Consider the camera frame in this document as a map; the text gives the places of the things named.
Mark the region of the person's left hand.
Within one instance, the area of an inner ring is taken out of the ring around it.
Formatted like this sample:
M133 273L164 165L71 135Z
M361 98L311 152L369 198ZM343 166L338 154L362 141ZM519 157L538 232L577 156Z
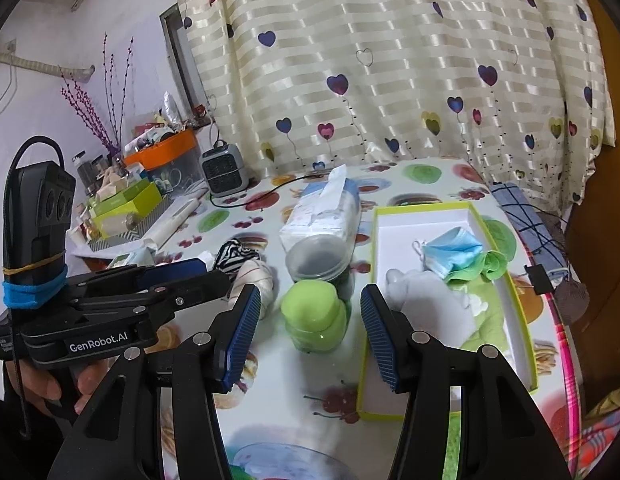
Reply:
M34 405L43 414L49 415L50 411L46 408L45 401L59 401L62 397L62 388L60 388L57 380L45 370L37 370L25 361L19 362L22 380L18 380L19 374L17 373L15 363L7 361L4 365L8 380L15 392L23 396L27 402ZM80 392L80 398L75 404L75 412L78 415L86 407L86 404L88 404L92 394L107 372L108 363L106 361L96 361L89 364L78 375L77 390Z

